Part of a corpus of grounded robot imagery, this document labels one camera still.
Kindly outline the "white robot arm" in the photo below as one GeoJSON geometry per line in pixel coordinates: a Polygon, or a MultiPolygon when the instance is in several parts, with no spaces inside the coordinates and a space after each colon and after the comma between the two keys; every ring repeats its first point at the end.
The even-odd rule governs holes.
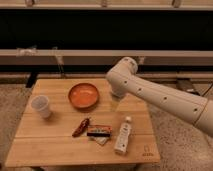
{"type": "Polygon", "coordinates": [[[137,70],[137,62],[124,57],[107,72],[114,96],[131,93],[213,137],[213,100],[139,78],[137,70]]]}

